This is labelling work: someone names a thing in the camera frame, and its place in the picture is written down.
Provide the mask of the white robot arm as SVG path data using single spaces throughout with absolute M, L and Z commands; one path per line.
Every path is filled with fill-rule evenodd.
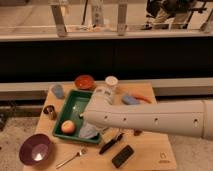
M 114 97 L 112 89 L 98 86 L 83 112 L 84 120 L 96 126 L 213 140 L 213 100 L 113 105 Z

